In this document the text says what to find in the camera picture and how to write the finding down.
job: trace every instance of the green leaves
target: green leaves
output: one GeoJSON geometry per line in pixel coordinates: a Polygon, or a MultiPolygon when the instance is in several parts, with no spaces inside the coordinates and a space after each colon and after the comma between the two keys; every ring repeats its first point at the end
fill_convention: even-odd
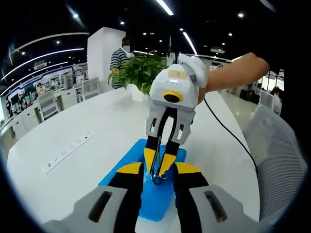
{"type": "Polygon", "coordinates": [[[141,56],[121,64],[119,73],[111,73],[110,79],[113,82],[121,81],[122,86],[126,88],[128,83],[132,83],[144,94],[149,95],[151,84],[161,70],[166,68],[166,60],[158,55],[141,56]]]}

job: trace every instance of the blue cutting mat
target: blue cutting mat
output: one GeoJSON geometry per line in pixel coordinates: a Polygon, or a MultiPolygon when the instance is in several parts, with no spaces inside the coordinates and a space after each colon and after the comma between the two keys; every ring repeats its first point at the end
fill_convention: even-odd
{"type": "MultiPolygon", "coordinates": [[[[99,182],[98,186],[108,185],[119,168],[131,162],[144,161],[144,148],[146,146],[146,139],[140,139],[135,145],[126,153],[126,155],[117,163],[117,165],[99,182]]],[[[160,154],[163,156],[165,146],[160,146],[160,154]]],[[[187,152],[184,149],[178,149],[176,162],[184,162],[187,152]]],[[[168,178],[162,181],[162,184],[155,185],[151,180],[151,175],[147,172],[146,165],[144,165],[144,186],[141,195],[141,208],[139,216],[145,219],[158,222],[167,211],[173,197],[173,171],[172,167],[166,172],[168,178]]]]}

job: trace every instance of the gray chair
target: gray chair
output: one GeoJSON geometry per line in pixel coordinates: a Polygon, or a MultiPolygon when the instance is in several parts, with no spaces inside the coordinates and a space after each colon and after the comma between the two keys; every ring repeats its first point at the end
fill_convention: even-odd
{"type": "Polygon", "coordinates": [[[276,219],[295,197],[308,169],[295,133],[280,116],[259,105],[243,134],[258,166],[259,219],[276,219]]]}
{"type": "Polygon", "coordinates": [[[38,96],[39,109],[43,120],[46,120],[59,112],[53,91],[48,91],[38,96]]]}
{"type": "Polygon", "coordinates": [[[82,83],[82,93],[79,95],[80,101],[86,101],[89,98],[100,94],[98,90],[98,78],[85,80],[82,83]]]}

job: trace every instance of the black cable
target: black cable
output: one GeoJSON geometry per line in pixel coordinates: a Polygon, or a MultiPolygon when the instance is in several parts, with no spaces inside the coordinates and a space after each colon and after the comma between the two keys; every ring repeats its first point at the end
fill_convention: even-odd
{"type": "Polygon", "coordinates": [[[249,157],[251,157],[254,166],[255,166],[255,170],[256,170],[256,175],[258,177],[258,168],[257,165],[255,163],[255,160],[253,159],[252,155],[250,154],[250,152],[246,149],[246,147],[244,146],[244,144],[218,119],[218,117],[216,117],[216,115],[214,114],[213,110],[210,108],[209,104],[207,103],[206,99],[204,99],[204,102],[206,104],[206,106],[208,107],[208,109],[210,110],[210,112],[213,114],[213,116],[216,118],[216,120],[218,120],[218,122],[235,138],[237,139],[237,141],[243,146],[244,150],[248,153],[249,157]]]}

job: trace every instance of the yellow camera ring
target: yellow camera ring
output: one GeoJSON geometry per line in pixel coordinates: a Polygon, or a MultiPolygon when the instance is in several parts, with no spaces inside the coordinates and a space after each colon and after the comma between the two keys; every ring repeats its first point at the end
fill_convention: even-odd
{"type": "Polygon", "coordinates": [[[183,96],[180,95],[178,92],[174,92],[174,91],[163,92],[163,97],[167,102],[170,102],[170,103],[178,103],[183,100],[183,96]]]}

